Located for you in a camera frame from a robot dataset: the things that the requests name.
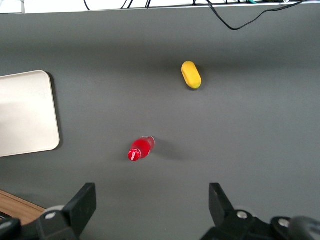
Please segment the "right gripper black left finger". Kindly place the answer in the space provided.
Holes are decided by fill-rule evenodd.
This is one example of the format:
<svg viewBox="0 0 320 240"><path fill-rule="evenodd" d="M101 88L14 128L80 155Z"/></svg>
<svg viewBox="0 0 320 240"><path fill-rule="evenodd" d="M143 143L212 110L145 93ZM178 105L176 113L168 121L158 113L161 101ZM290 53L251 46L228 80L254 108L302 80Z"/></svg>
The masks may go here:
<svg viewBox="0 0 320 240"><path fill-rule="evenodd" d="M79 240L96 208L96 185L85 183L66 205L51 207L38 218L39 239Z"/></svg>

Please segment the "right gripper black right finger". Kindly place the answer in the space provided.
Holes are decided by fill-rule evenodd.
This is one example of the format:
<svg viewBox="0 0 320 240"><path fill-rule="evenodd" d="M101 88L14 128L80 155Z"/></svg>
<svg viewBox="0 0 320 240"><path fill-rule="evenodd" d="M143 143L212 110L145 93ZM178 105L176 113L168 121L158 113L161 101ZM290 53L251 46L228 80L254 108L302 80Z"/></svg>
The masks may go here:
<svg viewBox="0 0 320 240"><path fill-rule="evenodd" d="M203 240L269 240L270 225L235 209L219 183L209 184L209 212L214 222Z"/></svg>

